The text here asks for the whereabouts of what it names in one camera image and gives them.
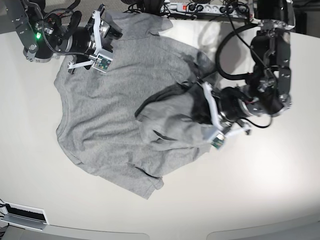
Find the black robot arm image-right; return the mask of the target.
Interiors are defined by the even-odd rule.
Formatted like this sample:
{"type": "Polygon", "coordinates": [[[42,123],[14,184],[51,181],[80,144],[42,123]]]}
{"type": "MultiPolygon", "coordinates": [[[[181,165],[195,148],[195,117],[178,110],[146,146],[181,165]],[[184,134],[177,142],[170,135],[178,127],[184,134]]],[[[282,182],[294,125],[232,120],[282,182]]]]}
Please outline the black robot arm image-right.
{"type": "Polygon", "coordinates": [[[243,15],[246,24],[233,27],[220,42],[215,53],[215,69],[226,80],[244,80],[242,87],[225,87],[213,97],[211,114],[224,124],[247,121],[250,116],[266,114],[277,117],[291,105],[291,30],[295,28],[294,4],[291,0],[225,0],[221,16],[233,24],[232,13],[243,15]],[[246,43],[254,61],[253,71],[230,74],[223,70],[221,54],[234,37],[258,27],[251,43],[246,43]]]}

